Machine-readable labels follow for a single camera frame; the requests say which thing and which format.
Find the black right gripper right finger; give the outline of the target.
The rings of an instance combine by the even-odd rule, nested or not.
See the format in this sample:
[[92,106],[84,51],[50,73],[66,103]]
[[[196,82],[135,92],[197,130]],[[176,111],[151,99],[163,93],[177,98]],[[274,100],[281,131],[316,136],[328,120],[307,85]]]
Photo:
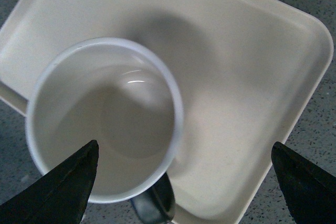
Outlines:
[[335,177],[280,142],[271,161],[295,223],[335,223]]

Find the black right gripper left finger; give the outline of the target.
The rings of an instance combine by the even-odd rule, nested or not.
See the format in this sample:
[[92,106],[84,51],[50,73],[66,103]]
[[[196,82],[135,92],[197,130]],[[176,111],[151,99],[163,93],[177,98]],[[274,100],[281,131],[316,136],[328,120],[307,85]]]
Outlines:
[[81,223],[98,167],[92,140],[1,205],[1,223]]

